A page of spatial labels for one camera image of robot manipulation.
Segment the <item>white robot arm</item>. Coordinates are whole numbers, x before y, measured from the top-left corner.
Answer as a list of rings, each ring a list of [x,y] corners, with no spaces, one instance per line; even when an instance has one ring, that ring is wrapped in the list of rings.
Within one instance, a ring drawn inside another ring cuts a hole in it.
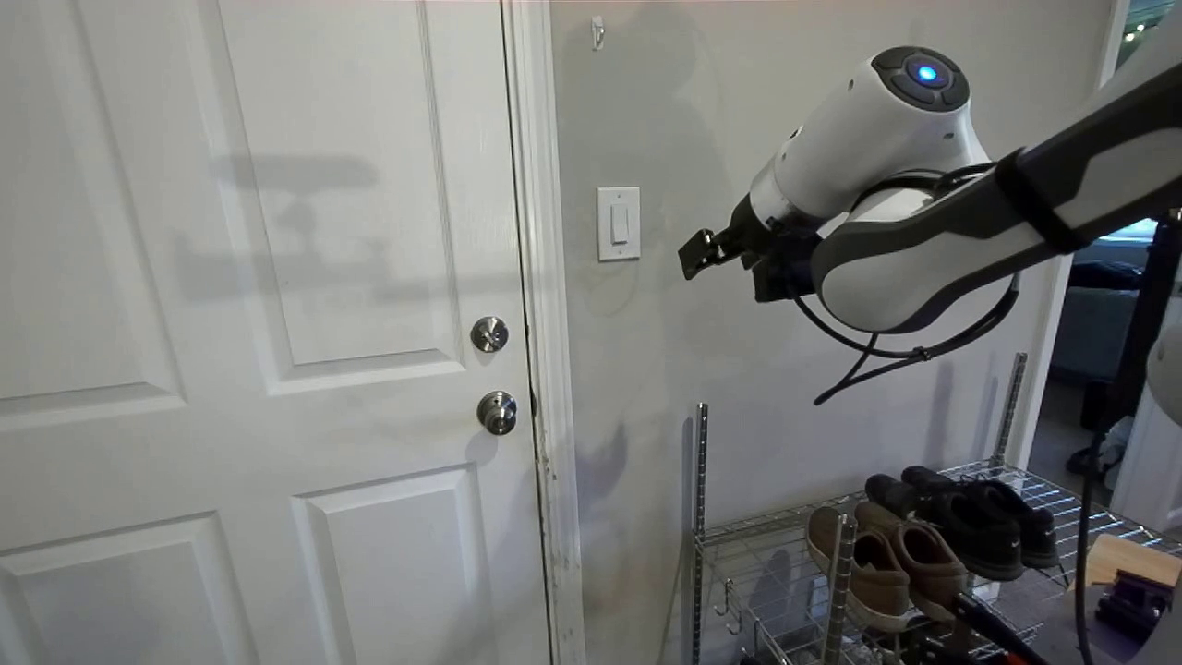
[[[987,154],[969,73],[900,44],[865,64],[762,166],[681,271],[742,262],[762,298],[811,294],[861,331],[913,331],[960,294],[1177,201],[1182,52],[1135,52],[1077,122]]]

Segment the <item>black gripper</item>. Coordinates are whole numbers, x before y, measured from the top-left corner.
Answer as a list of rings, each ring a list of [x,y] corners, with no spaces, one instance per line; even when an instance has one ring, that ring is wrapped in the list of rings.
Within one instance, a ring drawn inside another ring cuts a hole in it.
[[[756,217],[742,201],[719,234],[698,230],[681,244],[681,273],[693,280],[705,265],[740,257],[756,302],[799,298],[811,293],[815,244],[821,234],[805,216]]]

